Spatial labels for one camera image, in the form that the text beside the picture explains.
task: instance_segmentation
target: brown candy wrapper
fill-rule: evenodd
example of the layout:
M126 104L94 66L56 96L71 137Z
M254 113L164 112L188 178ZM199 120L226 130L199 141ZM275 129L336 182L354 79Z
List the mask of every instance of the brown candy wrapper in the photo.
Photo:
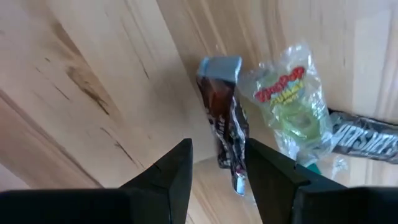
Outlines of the brown candy wrapper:
M205 58L198 69L197 83L217 137L218 165L231 170L233 188L243 195L246 179L244 143L249 136L249 125L234 95L241 64L241 57Z

